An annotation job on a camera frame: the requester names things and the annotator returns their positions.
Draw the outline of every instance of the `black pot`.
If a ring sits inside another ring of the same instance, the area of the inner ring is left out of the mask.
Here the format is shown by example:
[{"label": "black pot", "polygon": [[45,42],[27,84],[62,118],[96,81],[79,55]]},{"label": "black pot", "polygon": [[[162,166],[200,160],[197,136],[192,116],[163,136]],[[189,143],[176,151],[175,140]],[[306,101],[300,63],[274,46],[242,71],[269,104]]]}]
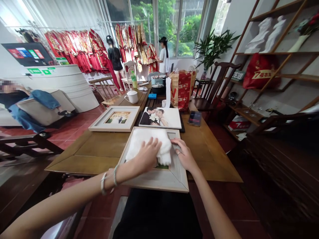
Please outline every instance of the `black pot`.
[{"label": "black pot", "polygon": [[162,84],[154,84],[152,85],[152,92],[154,94],[163,95],[165,94],[165,87]]}]

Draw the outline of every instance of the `cup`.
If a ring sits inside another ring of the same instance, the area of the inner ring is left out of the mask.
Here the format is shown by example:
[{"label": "cup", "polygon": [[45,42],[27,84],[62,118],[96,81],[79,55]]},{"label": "cup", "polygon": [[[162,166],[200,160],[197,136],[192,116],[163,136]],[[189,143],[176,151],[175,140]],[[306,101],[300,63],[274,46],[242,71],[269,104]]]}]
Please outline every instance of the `cup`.
[{"label": "cup", "polygon": [[136,91],[130,89],[130,91],[128,91],[126,94],[127,95],[124,96],[124,99],[126,99],[128,102],[136,104],[139,101]]}]

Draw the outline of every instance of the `green leaves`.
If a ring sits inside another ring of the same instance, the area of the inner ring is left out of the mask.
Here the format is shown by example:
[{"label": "green leaves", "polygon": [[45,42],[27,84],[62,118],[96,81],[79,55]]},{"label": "green leaves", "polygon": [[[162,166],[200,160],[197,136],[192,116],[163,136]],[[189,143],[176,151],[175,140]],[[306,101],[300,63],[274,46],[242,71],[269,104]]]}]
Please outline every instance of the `green leaves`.
[{"label": "green leaves", "polygon": [[232,48],[233,42],[240,37],[240,35],[233,37],[235,33],[231,33],[229,30],[226,30],[220,36],[215,35],[214,31],[215,29],[204,41],[200,39],[200,42],[195,42],[194,50],[200,54],[200,56],[196,58],[200,59],[197,67],[204,64],[205,70],[208,70],[216,59],[220,59],[223,53],[227,52],[229,48]]}]

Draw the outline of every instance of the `hand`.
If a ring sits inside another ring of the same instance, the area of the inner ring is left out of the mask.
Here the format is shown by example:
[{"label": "hand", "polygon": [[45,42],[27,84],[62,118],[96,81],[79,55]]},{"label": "hand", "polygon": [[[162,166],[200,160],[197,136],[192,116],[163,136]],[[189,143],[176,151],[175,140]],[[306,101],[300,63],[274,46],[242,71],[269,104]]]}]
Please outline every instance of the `hand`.
[{"label": "hand", "polygon": [[152,170],[157,163],[157,153],[162,146],[158,138],[153,140],[153,137],[148,143],[142,142],[139,153],[129,162],[133,162],[134,177]]},{"label": "hand", "polygon": [[176,154],[178,154],[178,158],[184,167],[184,169],[188,170],[191,174],[195,173],[196,171],[200,171],[198,165],[195,162],[195,159],[190,151],[190,149],[187,147],[186,143],[179,139],[174,138],[171,139],[171,142],[174,144],[178,144],[178,146],[181,148],[182,152],[179,149],[175,149]]}]

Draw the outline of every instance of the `paper bag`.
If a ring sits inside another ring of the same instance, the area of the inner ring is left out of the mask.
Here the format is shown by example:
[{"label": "paper bag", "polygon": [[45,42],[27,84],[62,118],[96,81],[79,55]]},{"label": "paper bag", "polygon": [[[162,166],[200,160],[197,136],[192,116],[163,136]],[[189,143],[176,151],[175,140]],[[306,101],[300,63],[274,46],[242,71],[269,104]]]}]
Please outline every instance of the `paper bag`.
[{"label": "paper bag", "polygon": [[178,108],[179,111],[188,110],[188,103],[193,93],[196,74],[196,71],[188,72],[185,70],[170,74],[170,78],[172,79],[170,101],[173,107]]}]

